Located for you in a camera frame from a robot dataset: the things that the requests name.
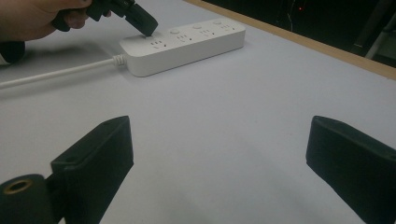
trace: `power strip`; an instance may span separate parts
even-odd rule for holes
[[[244,46],[245,27],[229,19],[203,21],[121,40],[129,71],[147,77]]]

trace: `finger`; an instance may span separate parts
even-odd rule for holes
[[[51,26],[50,24],[36,28],[36,29],[27,29],[24,30],[23,32],[18,32],[16,34],[13,34],[13,39],[14,40],[19,40],[19,41],[28,41],[28,40],[34,40],[34,39],[40,39],[44,36],[50,35],[55,31],[55,28]]]
[[[35,4],[47,12],[57,12],[62,9],[88,7],[92,0],[35,0]]]
[[[64,15],[64,21],[73,29],[80,29],[85,25],[85,20],[88,19],[86,8],[80,10],[72,10]]]

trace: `white power strip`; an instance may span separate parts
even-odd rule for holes
[[[126,64],[136,77],[147,77],[244,46],[245,27],[221,18],[122,39]]]

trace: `black object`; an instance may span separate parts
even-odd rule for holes
[[[15,63],[23,57],[25,43],[23,41],[11,41],[0,43],[0,56],[4,63]]]
[[[101,123],[51,163],[0,186],[0,223],[99,223],[134,164],[128,117]]]
[[[70,30],[64,21],[64,14],[68,10],[73,9],[61,10],[52,21],[52,25],[56,29],[64,32]],[[93,0],[87,8],[87,15],[95,21],[99,21],[102,15],[106,15],[110,10],[121,18],[125,16],[125,20],[143,35],[152,35],[158,26],[158,22],[134,0]]]
[[[366,223],[396,220],[396,151],[334,119],[313,117],[307,164]]]

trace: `dark background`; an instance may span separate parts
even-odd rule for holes
[[[205,1],[360,56],[396,11],[396,0]]]

